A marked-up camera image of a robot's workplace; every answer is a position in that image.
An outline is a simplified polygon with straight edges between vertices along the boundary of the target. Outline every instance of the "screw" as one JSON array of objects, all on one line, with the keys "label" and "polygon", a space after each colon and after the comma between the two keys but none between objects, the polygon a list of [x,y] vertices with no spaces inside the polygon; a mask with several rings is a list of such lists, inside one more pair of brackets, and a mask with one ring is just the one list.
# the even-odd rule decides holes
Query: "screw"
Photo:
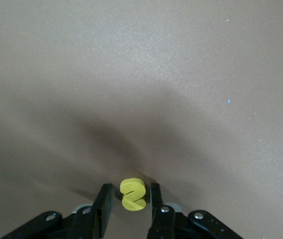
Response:
[{"label": "screw", "polygon": [[86,208],[83,210],[83,214],[87,214],[87,213],[90,213],[91,212],[91,208]]},{"label": "screw", "polygon": [[195,217],[196,219],[203,219],[203,214],[202,214],[202,213],[195,213],[195,214],[194,214],[194,217]]},{"label": "screw", "polygon": [[53,220],[54,218],[56,218],[56,213],[53,213],[52,215],[49,215],[46,220],[47,221],[50,221],[50,220]]},{"label": "screw", "polygon": [[161,212],[163,212],[163,213],[167,213],[168,211],[169,211],[169,208],[167,206],[163,206],[161,208]]}]

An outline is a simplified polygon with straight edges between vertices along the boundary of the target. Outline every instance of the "table surface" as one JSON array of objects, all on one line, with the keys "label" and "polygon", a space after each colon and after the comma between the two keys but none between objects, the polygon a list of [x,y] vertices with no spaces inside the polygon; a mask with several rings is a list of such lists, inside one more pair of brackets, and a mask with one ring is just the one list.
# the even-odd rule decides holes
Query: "table surface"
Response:
[{"label": "table surface", "polygon": [[283,238],[283,1],[0,1],[0,236],[130,177]]}]

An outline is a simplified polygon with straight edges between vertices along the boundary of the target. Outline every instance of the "beige tabletop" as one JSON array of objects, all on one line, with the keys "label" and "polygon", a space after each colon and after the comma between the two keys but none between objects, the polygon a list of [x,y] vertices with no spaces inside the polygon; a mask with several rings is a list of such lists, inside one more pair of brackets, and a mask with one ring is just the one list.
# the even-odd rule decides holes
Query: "beige tabletop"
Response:
[{"label": "beige tabletop", "polygon": [[[283,1],[0,1],[0,237],[103,183],[283,238]],[[145,239],[118,199],[106,239]]]}]

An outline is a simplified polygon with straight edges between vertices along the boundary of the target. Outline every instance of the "screw head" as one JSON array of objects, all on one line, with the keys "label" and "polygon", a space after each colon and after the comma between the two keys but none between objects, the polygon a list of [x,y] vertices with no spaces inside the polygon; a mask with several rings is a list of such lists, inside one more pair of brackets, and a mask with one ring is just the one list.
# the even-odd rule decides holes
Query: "screw head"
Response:
[{"label": "screw head", "polygon": [[194,217],[195,217],[196,219],[203,219],[203,214],[202,214],[202,213],[195,213],[195,214],[194,214]]},{"label": "screw head", "polygon": [[169,211],[169,207],[167,207],[167,206],[163,206],[161,208],[161,212],[163,212],[163,213],[167,213],[168,211]]},{"label": "screw head", "polygon": [[91,208],[86,208],[83,210],[83,214],[87,214],[87,213],[90,213],[91,212]]},{"label": "screw head", "polygon": [[49,215],[46,220],[47,221],[50,221],[50,220],[53,220],[54,218],[56,218],[56,213],[53,213],[52,215]]}]

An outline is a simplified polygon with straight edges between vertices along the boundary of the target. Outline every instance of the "yellow object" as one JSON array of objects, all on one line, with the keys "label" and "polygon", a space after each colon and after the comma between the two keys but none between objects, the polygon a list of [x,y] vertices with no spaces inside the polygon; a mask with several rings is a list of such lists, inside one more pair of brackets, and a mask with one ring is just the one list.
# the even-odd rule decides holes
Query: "yellow object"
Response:
[{"label": "yellow object", "polygon": [[122,205],[129,211],[139,211],[146,207],[145,183],[139,178],[128,178],[121,182]]}]

